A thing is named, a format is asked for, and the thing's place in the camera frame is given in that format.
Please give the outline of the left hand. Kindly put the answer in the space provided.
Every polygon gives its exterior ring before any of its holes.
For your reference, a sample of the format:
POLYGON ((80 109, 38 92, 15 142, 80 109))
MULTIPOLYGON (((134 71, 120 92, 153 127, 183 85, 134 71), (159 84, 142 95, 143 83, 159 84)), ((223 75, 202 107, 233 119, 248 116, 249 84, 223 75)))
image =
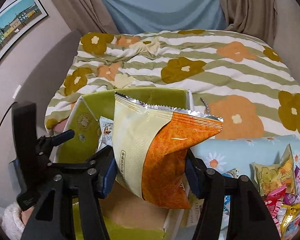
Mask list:
POLYGON ((24 225, 26 225, 31 217, 32 212, 34 211, 34 206, 30 207, 26 211, 21 212, 21 220, 24 225))

